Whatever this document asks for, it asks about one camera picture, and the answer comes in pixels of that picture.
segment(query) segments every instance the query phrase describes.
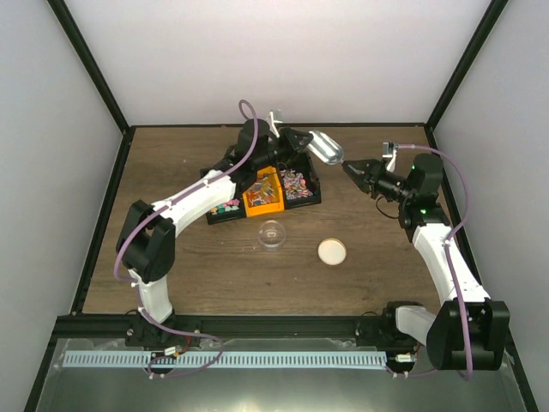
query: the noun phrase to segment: white wall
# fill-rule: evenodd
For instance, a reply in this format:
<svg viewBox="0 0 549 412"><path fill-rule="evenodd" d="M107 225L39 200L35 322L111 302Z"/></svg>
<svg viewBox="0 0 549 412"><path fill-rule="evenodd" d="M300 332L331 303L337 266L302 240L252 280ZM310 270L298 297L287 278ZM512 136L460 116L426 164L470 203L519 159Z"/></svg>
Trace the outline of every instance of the white wall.
<svg viewBox="0 0 549 412"><path fill-rule="evenodd" d="M435 130L468 176L468 237L489 293L510 307L540 410L549 410L548 16L547 1L509 2Z"/></svg>
<svg viewBox="0 0 549 412"><path fill-rule="evenodd" d="M68 0L130 124L422 122L489 0Z"/></svg>
<svg viewBox="0 0 549 412"><path fill-rule="evenodd" d="M46 1L0 2L0 410L67 314L121 135Z"/></svg>

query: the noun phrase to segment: petri dish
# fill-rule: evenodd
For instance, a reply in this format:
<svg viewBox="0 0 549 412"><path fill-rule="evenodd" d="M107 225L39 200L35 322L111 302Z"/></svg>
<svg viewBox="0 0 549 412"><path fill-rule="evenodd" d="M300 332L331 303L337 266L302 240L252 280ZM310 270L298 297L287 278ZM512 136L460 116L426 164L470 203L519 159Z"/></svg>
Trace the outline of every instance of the petri dish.
<svg viewBox="0 0 549 412"><path fill-rule="evenodd" d="M265 221L257 232L259 244L268 251L277 251L284 245L286 229L278 221Z"/></svg>

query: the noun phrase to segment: purple cable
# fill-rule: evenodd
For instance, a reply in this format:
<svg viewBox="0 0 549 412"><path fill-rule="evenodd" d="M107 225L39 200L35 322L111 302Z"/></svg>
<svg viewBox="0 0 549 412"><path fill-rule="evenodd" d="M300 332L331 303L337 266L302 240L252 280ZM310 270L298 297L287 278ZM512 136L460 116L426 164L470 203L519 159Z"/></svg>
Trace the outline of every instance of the purple cable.
<svg viewBox="0 0 549 412"><path fill-rule="evenodd" d="M251 141L251 145L250 145L250 148L248 148L248 151L246 152L246 154L244 155L244 157L236 164L234 165L233 167L231 167L229 170L227 170L226 172L223 172L222 174L218 175L218 176L215 176L214 178L210 179L209 180L209 184L210 183L215 183L216 181L218 181L219 179L223 179L225 176L228 176L230 175L231 173L233 173L235 170L237 170L239 167L241 167L247 160L248 158L251 156L251 153L254 151L254 148L256 147L256 142L257 142L257 133L259 131L259 124L257 122L257 115L256 115L256 111L254 109L254 107L250 104L250 102L248 100L244 100L242 99L239 103L238 103L238 109L240 110L240 112L242 113L242 115L244 116L244 118L246 119L249 119L248 116L244 113L244 109L242 106L247 106L249 109L250 109L250 112L251 112L251 115L252 115L252 118L254 120L254 136L253 136L253 139ZM179 195L178 197L174 198L172 200L172 206L175 206L176 204L178 204L179 202L181 202L183 199L185 199L187 196L191 195L192 193L200 190L202 187L204 187L205 184L204 182L201 182L199 185L196 185L196 186L193 186L193 187L190 187L187 191L184 191L181 195ZM128 250L128 246L130 245L130 243L132 242L132 240L137 236L137 234L139 234L141 232L141 230L143 230L147 224L149 224L152 220L154 220L156 217L158 217L160 214L162 214L163 212L165 212L166 210L168 210L168 206L165 205L165 206L162 206L160 209L158 210L155 210L151 215L147 216L147 218L145 218L139 225L136 226L136 228L130 233L130 235L128 236L128 239L125 240L125 242L122 244L122 246L120 247L120 251L118 251L118 255L114 261L114 270L113 270L113 273L114 273L114 277L119 280L119 281L125 281L125 282L133 282L135 279L133 279L132 277L122 277L118 274L119 270L120 270L120 264L122 263L122 257L124 256L124 254L126 253L126 251ZM138 296L138 299L139 299L139 304L141 307L143 307L143 302L142 302L142 299L141 299L141 294L139 293L139 285L137 285L137 296ZM156 327L168 332L168 333L172 333L173 335L179 335L179 336L190 336L190 337L201 337L201 338L205 338L205 339L213 339L215 340L216 342L219 342L221 344L221 347L220 347L220 351L218 352L218 354L208 363L205 363L204 365L202 365L201 367L198 367L197 369L193 369L192 371L187 371L187 372L184 372L184 373L170 373L170 377L176 377L176 376L184 376L184 375L191 375L192 373L196 373L196 372L200 372L201 370L204 370L206 369L207 367L209 367L210 365L213 365L220 357L221 355L223 354L223 341L221 339L219 339L219 337L217 336L213 336L213 335L208 335L208 334L204 334L204 333L194 333L194 332L184 332L182 330L175 330L175 329L171 329L171 328L168 328L166 326L164 326L163 324L157 322L156 320L154 320L149 314L148 312L143 308L141 309L140 311L140 314L150 323L150 324L153 324L155 325ZM149 363L148 365L148 371L151 373L151 366L152 366L153 362Z"/></svg>
<svg viewBox="0 0 549 412"><path fill-rule="evenodd" d="M445 153L435 148L429 148L427 146L417 146L415 144L399 144L397 148L416 148L418 150L427 150L436 155L442 156L446 159L455 169L460 179L462 180L463 192L465 197L465 212L463 213L462 221L460 221L446 236L444 239L444 254L446 255L446 260L448 261L449 272L452 275L452 281L454 282L455 294L457 295L457 304L460 308L460 318L462 320L462 333L463 333L463 344L465 347L465 360L467 363L467 373L465 375L460 374L465 380L470 380L473 377L473 354L471 353L471 338L469 335L469 324L467 319L467 311L465 309L465 301L463 299L462 289L460 288L460 283L457 280L457 274L455 272L454 264L452 263L452 257L449 253L449 242L454 238L455 234L465 225L465 222L469 218L469 193L468 186L463 177L462 171L456 165L456 163L450 159Z"/></svg>

